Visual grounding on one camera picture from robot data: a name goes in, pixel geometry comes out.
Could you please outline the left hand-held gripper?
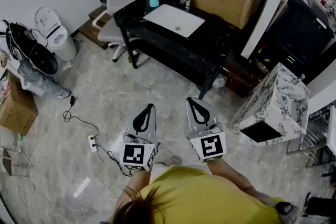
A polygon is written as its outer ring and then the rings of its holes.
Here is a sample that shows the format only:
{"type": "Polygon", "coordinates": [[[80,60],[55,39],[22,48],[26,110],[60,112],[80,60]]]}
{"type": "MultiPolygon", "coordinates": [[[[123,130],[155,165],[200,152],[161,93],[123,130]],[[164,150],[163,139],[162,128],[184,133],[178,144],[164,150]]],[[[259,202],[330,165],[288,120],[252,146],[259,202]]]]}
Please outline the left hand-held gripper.
{"type": "Polygon", "coordinates": [[[134,109],[127,121],[119,147],[119,162],[126,169],[148,172],[158,153],[156,109],[150,103],[134,109]]]}

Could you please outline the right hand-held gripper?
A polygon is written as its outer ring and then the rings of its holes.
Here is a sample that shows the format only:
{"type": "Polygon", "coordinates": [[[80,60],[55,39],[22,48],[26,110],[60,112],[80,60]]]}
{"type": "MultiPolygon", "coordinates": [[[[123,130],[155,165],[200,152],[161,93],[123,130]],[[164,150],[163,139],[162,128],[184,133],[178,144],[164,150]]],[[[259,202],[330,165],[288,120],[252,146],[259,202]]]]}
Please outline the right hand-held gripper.
{"type": "Polygon", "coordinates": [[[215,161],[226,154],[225,132],[214,128],[219,123],[214,107],[198,98],[187,98],[186,115],[190,134],[187,139],[201,163],[215,161]]]}

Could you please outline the person's left forearm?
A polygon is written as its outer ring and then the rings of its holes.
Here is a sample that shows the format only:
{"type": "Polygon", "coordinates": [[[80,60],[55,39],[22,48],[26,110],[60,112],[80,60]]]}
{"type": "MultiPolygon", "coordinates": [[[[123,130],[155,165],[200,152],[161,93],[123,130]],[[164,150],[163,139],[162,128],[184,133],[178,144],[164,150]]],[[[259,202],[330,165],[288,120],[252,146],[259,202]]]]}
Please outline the person's left forearm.
{"type": "MultiPolygon", "coordinates": [[[[127,186],[140,192],[144,187],[146,187],[149,184],[150,178],[151,178],[151,172],[152,172],[152,169],[150,169],[147,172],[133,171],[132,177],[130,178],[127,186]]],[[[132,200],[129,199],[128,196],[125,195],[123,192],[117,200],[115,211],[117,211],[118,209],[125,206],[127,203],[131,201],[132,200]]]]}

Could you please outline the person's right forearm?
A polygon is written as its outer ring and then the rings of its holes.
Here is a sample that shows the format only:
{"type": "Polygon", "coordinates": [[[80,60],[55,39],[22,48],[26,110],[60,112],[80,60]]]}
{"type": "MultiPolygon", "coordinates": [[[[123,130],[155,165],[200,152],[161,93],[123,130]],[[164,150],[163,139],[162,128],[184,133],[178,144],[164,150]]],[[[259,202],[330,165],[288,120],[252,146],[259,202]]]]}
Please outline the person's right forearm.
{"type": "Polygon", "coordinates": [[[266,205],[274,207],[277,202],[284,201],[283,199],[272,198],[257,191],[244,175],[229,166],[222,158],[207,162],[207,166],[213,175],[231,181],[242,192],[260,200],[266,205]]]}

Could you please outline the clear plastic bag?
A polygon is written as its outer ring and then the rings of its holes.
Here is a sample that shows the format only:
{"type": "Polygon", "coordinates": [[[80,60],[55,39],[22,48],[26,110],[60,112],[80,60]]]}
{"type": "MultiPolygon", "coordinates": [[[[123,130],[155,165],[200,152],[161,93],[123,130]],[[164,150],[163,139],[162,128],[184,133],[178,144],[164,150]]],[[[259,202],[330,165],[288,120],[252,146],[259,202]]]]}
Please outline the clear plastic bag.
{"type": "Polygon", "coordinates": [[[216,79],[213,81],[212,87],[216,89],[223,88],[226,84],[226,81],[227,81],[227,78],[224,75],[219,74],[216,77],[216,79]]]}

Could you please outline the white power strip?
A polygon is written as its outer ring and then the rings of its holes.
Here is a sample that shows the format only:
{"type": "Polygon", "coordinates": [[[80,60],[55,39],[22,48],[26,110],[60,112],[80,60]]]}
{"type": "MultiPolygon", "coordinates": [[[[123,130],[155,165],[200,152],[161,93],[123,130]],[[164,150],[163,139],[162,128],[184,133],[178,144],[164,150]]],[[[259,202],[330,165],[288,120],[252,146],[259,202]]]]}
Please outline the white power strip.
{"type": "Polygon", "coordinates": [[[97,152],[97,147],[96,147],[96,139],[93,135],[88,136],[88,141],[89,141],[89,146],[91,152],[97,152]]]}

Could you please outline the thin wrist band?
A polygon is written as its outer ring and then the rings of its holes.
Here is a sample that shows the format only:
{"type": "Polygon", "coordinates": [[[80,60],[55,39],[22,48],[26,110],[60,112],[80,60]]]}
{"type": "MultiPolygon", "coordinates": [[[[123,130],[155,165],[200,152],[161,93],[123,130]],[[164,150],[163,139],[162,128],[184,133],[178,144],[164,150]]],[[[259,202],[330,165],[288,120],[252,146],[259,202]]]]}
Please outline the thin wrist band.
{"type": "Polygon", "coordinates": [[[133,199],[137,199],[139,196],[139,192],[130,188],[130,187],[126,187],[123,190],[124,194],[128,196],[129,199],[133,200],[133,199]]]}

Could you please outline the person's yellow shirt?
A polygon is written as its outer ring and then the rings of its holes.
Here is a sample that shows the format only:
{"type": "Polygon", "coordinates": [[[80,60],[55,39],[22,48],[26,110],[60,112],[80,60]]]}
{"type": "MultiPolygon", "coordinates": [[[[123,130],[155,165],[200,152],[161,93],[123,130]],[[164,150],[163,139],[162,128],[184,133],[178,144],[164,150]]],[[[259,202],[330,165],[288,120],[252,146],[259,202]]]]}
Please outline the person's yellow shirt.
{"type": "Polygon", "coordinates": [[[173,166],[141,196],[152,189],[155,224],[281,224],[275,208],[201,169],[173,166]]]}

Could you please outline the white marble pattern cabinet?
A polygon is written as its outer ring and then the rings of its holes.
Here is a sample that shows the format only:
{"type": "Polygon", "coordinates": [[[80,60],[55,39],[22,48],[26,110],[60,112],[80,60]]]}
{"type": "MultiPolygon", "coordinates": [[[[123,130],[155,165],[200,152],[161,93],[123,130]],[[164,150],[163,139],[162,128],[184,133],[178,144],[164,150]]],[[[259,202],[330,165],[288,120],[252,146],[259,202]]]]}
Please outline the white marble pattern cabinet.
{"type": "Polygon", "coordinates": [[[305,135],[310,90],[278,63],[243,100],[229,130],[240,143],[255,147],[305,135]]]}

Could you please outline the black marble vanity table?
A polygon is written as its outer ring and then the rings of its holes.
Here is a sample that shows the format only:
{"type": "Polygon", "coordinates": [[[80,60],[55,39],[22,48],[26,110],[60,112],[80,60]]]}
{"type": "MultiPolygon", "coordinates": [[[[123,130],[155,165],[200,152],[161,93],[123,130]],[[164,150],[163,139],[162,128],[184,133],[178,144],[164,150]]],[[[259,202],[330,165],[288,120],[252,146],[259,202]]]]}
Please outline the black marble vanity table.
{"type": "Polygon", "coordinates": [[[240,30],[194,6],[186,10],[172,0],[165,0],[163,4],[200,17],[205,22],[185,38],[143,19],[156,8],[149,8],[146,0],[136,0],[113,14],[116,25],[121,30],[128,54],[137,49],[189,79],[200,87],[199,99],[202,99],[225,65],[240,30]]]}

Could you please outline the white office chair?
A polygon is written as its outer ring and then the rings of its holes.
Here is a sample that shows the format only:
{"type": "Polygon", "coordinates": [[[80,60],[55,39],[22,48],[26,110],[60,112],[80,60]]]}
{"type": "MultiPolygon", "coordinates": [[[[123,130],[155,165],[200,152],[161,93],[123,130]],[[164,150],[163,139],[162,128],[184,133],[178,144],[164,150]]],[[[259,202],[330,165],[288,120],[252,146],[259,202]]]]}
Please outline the white office chair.
{"type": "Polygon", "coordinates": [[[135,0],[107,0],[107,8],[92,21],[93,27],[99,29],[97,39],[108,42],[108,47],[117,46],[112,61],[117,62],[125,47],[120,28],[116,25],[113,14],[135,0]],[[102,26],[98,26],[98,21],[104,16],[109,15],[111,18],[102,26]]]}

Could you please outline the wooden platform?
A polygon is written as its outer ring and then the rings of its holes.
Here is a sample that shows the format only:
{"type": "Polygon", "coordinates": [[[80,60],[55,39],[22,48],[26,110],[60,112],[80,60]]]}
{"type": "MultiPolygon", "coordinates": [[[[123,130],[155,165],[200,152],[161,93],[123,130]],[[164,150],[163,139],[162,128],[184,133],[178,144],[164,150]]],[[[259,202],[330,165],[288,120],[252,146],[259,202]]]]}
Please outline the wooden platform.
{"type": "Polygon", "coordinates": [[[100,6],[96,8],[93,12],[89,14],[89,20],[86,21],[84,24],[82,24],[78,31],[83,34],[85,37],[87,37],[89,40],[94,42],[97,46],[99,46],[101,49],[106,50],[108,47],[108,42],[106,41],[99,41],[98,40],[98,33],[99,29],[96,28],[92,22],[104,11],[106,10],[105,6],[100,6]]]}

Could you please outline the white sink basin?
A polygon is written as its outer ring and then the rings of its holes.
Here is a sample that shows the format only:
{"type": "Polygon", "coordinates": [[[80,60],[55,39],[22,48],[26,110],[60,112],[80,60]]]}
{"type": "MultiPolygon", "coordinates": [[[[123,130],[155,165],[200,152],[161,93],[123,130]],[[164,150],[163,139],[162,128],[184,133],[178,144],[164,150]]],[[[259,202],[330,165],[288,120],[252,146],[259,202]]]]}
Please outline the white sink basin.
{"type": "Polygon", "coordinates": [[[176,7],[162,4],[143,17],[143,19],[164,27],[182,37],[188,38],[205,20],[176,7]]]}

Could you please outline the white toilet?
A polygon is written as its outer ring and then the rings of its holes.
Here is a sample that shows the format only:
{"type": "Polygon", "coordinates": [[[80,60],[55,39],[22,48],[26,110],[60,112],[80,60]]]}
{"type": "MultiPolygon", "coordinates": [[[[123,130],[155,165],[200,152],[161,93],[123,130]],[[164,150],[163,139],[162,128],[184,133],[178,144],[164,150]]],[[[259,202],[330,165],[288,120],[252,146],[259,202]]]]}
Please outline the white toilet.
{"type": "Polygon", "coordinates": [[[51,9],[40,7],[35,12],[35,25],[37,30],[47,39],[47,48],[54,52],[61,60],[69,62],[77,54],[77,48],[62,25],[58,15],[51,9]]]}

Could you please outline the small closed cardboard box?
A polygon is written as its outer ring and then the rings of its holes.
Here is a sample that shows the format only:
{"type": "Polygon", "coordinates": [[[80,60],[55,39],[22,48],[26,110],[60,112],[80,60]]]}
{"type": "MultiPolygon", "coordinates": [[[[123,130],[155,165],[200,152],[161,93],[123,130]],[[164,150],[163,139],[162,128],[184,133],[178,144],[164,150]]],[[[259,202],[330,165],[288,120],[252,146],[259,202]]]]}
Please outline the small closed cardboard box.
{"type": "Polygon", "coordinates": [[[38,110],[30,91],[24,90],[20,80],[8,74],[10,93],[0,105],[0,126],[26,135],[38,116],[38,110]]]}

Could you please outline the black cabinet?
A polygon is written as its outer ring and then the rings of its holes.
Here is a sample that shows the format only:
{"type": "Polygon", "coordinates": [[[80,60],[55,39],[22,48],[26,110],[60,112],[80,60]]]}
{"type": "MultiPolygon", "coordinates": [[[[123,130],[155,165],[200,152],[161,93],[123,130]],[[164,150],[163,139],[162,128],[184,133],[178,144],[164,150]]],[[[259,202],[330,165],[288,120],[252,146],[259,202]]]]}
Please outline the black cabinet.
{"type": "Polygon", "coordinates": [[[320,55],[333,34],[315,0],[287,0],[260,39],[256,58],[267,70],[281,63],[308,84],[321,72],[320,55]]]}

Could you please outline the metal frame stool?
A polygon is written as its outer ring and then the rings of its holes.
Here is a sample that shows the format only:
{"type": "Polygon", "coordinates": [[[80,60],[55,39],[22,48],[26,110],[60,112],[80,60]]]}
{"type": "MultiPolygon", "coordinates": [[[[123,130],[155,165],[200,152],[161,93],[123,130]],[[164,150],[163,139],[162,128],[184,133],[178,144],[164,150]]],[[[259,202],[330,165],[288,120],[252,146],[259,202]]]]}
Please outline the metal frame stool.
{"type": "Polygon", "coordinates": [[[16,166],[16,167],[20,167],[19,165],[14,165],[13,161],[14,159],[10,157],[9,155],[9,151],[11,152],[15,152],[19,155],[22,155],[23,158],[26,160],[26,162],[31,166],[33,167],[33,164],[30,162],[30,160],[26,157],[26,155],[24,154],[24,152],[22,151],[22,149],[19,147],[17,150],[13,150],[13,149],[10,149],[10,148],[6,148],[6,147],[3,147],[3,146],[0,146],[0,149],[3,150],[3,153],[2,155],[0,155],[0,158],[2,159],[2,164],[5,168],[5,171],[7,172],[7,174],[12,177],[12,176],[16,176],[16,177],[29,177],[28,175],[23,175],[23,174],[14,174],[14,170],[13,170],[13,167],[16,166]]]}

